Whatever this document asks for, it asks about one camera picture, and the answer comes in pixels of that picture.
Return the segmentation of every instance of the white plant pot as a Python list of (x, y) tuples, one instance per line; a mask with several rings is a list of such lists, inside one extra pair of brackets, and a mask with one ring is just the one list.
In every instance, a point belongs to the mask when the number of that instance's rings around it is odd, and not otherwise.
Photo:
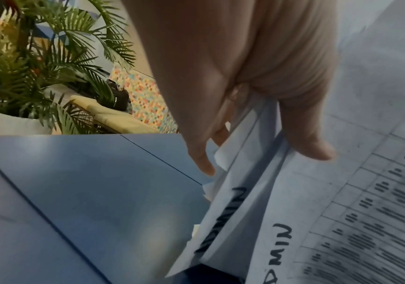
[(38, 119), (11, 117), (0, 113), (0, 135), (51, 134), (49, 127), (42, 126)]

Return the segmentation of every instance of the paper sheet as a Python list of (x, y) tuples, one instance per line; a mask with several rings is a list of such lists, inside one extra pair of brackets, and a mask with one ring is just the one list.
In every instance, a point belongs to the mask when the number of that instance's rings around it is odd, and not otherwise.
[(324, 122), (339, 157), (280, 172), (246, 284), (405, 284), (405, 0), (341, 55)]

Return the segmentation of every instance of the mosaic tile wall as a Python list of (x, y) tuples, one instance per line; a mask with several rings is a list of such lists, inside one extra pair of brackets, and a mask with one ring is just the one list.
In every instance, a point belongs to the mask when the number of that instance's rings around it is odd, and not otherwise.
[(144, 123), (157, 127), (160, 133), (176, 133), (177, 124), (174, 121), (155, 80), (138, 71), (126, 71), (115, 64), (110, 79), (124, 86), (129, 92), (132, 103), (133, 117)]

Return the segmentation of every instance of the potted plant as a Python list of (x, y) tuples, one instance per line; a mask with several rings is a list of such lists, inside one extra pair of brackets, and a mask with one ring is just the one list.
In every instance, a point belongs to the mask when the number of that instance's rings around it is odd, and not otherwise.
[[(102, 71), (93, 64), (94, 42), (102, 44), (107, 59), (123, 67), (132, 66), (134, 56), (132, 43), (124, 38), (125, 19), (111, 1), (88, 1), (100, 13), (103, 27), (94, 28), (96, 19), (68, 1), (6, 1), (0, 17), (0, 134), (50, 133), (56, 125), (63, 134), (92, 132), (79, 112), (69, 103), (62, 105), (63, 96), (56, 98), (49, 87), (86, 81), (98, 99), (112, 101)], [(41, 23), (51, 28), (51, 38), (36, 38)]]

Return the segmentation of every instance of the yellow cushion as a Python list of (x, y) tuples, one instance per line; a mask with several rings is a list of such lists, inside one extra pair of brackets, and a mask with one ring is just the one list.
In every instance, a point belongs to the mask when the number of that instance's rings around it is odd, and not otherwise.
[(119, 115), (119, 116), (129, 116), (130, 115), (127, 112), (103, 107), (99, 103), (89, 105), (88, 111), (93, 115), (97, 115), (97, 114), (114, 114), (114, 115)]
[(94, 104), (99, 104), (95, 99), (90, 99), (81, 95), (72, 95), (70, 96), (70, 101), (74, 103), (75, 105), (80, 106), (81, 108), (85, 109), (86, 111), (89, 111), (89, 106), (94, 105)]
[(127, 116), (98, 114), (95, 115), (94, 120), (123, 134), (159, 133), (157, 128), (147, 125), (129, 114)]

